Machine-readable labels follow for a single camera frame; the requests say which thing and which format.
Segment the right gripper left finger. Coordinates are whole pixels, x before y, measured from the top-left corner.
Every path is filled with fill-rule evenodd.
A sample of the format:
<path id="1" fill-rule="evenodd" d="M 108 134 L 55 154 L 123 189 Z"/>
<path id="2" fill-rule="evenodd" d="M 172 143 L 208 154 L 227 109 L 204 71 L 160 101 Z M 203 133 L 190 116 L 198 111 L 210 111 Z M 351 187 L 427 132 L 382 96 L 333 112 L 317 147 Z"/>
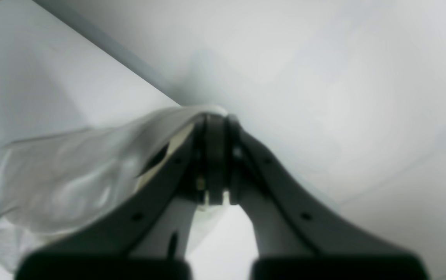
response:
<path id="1" fill-rule="evenodd" d="M 27 257 L 17 280 L 189 280 L 198 205 L 223 203 L 223 117 L 205 114 L 146 185 L 85 229 Z"/>

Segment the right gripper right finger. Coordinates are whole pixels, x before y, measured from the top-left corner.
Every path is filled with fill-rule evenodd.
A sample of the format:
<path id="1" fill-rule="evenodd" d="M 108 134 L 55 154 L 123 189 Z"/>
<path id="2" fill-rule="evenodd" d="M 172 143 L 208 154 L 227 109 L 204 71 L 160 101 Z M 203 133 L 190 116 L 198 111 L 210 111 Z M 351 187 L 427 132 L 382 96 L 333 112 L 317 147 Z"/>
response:
<path id="1" fill-rule="evenodd" d="M 226 118 L 230 203 L 250 218 L 252 280 L 427 280 L 419 257 L 369 234 L 308 193 L 260 141 Z"/>

